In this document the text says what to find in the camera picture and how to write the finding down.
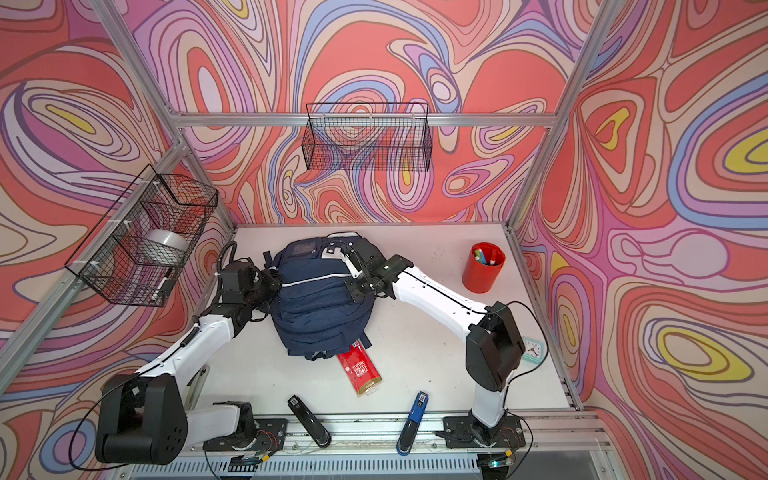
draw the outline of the white bowl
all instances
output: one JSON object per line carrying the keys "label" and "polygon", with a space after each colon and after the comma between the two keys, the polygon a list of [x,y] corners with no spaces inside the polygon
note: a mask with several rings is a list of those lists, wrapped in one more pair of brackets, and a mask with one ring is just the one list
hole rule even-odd
{"label": "white bowl", "polygon": [[[155,229],[150,230],[145,236],[145,240],[150,242],[143,242],[141,244],[141,253],[149,261],[153,263],[159,263],[160,265],[176,266],[180,261],[184,259],[184,255],[187,254],[187,249],[190,244],[184,237],[178,233],[171,232],[170,230]],[[151,242],[165,245],[172,248],[161,248]]]}

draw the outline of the psychedelic wallpaper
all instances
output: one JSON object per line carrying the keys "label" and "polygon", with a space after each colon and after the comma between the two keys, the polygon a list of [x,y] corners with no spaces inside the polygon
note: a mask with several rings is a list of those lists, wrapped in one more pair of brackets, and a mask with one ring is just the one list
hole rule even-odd
{"label": "psychedelic wallpaper", "polygon": [[[0,348],[170,144],[95,20],[87,0],[0,0]],[[220,219],[209,222],[164,309],[82,292],[0,396],[2,480],[81,477],[66,453],[75,421],[107,378],[153,359],[186,329],[224,231]],[[74,444],[76,462],[91,467],[96,418]]]}
{"label": "psychedelic wallpaper", "polygon": [[625,5],[516,232],[630,478],[768,478],[768,2]]}
{"label": "psychedelic wallpaper", "polygon": [[[552,112],[591,2],[121,3],[183,112],[304,112],[425,101],[430,111]],[[543,128],[433,131],[428,173],[306,172],[301,128],[196,127],[192,147],[238,223],[503,221]]]}

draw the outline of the red cylindrical container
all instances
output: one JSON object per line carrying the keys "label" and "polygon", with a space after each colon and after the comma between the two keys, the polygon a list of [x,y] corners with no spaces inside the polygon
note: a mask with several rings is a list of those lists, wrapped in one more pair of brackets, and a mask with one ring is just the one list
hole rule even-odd
{"label": "red cylindrical container", "polygon": [[[478,248],[485,255],[486,262],[494,261],[493,265],[484,265],[475,260],[475,250]],[[467,266],[464,268],[464,275],[462,275],[464,286],[470,292],[485,293],[489,291],[496,281],[498,273],[502,271],[504,260],[507,260],[504,252],[493,243],[476,243],[472,245],[472,250],[469,251],[469,258],[467,259]]]}

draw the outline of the backpack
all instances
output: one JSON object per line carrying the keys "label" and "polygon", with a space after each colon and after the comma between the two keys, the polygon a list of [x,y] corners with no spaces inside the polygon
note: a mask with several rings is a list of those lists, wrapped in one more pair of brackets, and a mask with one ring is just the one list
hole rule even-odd
{"label": "backpack", "polygon": [[352,300],[344,283],[352,275],[341,260],[341,246],[360,238],[353,232],[334,233],[289,243],[274,258],[264,253],[266,268],[282,277],[270,313],[288,355],[329,359],[348,352],[358,339],[370,347],[363,330],[375,297]]}

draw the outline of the wire basket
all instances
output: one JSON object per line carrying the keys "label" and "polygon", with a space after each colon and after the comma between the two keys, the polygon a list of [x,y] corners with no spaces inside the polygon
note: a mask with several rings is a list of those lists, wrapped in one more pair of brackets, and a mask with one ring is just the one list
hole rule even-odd
{"label": "wire basket", "polygon": [[96,253],[65,265],[109,303],[164,306],[218,203],[216,188],[184,175],[154,172],[145,183]]}
{"label": "wire basket", "polygon": [[307,170],[429,171],[426,103],[314,103],[306,110]]}

